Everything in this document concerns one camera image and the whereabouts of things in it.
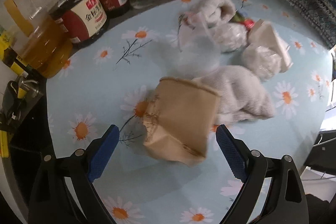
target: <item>blue gripper pad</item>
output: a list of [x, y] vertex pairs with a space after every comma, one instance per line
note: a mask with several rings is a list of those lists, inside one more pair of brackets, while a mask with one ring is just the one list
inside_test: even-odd
[[111, 125], [99, 141], [101, 141], [100, 146], [91, 156], [87, 172], [87, 178], [91, 183], [102, 175], [110, 160], [111, 155], [119, 142], [119, 128], [115, 125]]
[[248, 178], [248, 156], [246, 153], [249, 153], [250, 150], [243, 141], [235, 139], [223, 124], [217, 127], [216, 140], [233, 175], [242, 182], [246, 182]]

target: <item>table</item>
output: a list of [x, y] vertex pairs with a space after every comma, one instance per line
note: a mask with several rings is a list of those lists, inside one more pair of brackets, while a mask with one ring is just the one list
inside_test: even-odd
[[[150, 158], [142, 145], [143, 102], [167, 76], [156, 61], [154, 45], [157, 40], [175, 43], [179, 13], [199, 1], [174, 0], [124, 21], [73, 55], [47, 81], [49, 128], [57, 157], [86, 148], [111, 124], [122, 128], [126, 123], [102, 177], [94, 182], [117, 223], [219, 223], [242, 185], [230, 171], [213, 130], [207, 159], [192, 168]], [[263, 83], [276, 116], [239, 122], [229, 130], [267, 157], [291, 155], [299, 169], [324, 117], [332, 57], [318, 34], [284, 1], [232, 1], [252, 19], [273, 22], [291, 46], [294, 64]], [[240, 64], [240, 55], [241, 51], [222, 54], [221, 65]], [[260, 213], [268, 186], [265, 180], [251, 218]]]

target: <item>amber liquid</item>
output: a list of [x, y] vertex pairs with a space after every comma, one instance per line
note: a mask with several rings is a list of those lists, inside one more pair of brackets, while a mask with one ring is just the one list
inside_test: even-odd
[[71, 50], [67, 33], [48, 15], [30, 35], [20, 55], [43, 77], [51, 78], [65, 65]]

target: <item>brown paper bag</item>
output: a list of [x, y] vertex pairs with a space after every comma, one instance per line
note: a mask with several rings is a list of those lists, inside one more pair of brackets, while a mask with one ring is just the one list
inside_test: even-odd
[[188, 166], [202, 162], [219, 97], [215, 89], [204, 84], [161, 78], [143, 116], [147, 129], [144, 145], [149, 155]]

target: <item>brown bottle handle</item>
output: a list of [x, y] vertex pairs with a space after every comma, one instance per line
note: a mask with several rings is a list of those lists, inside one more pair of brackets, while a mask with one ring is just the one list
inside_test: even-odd
[[5, 0], [3, 4], [16, 25], [25, 34], [26, 37], [29, 37], [34, 31], [34, 26], [29, 22], [29, 20], [23, 17], [14, 0]]

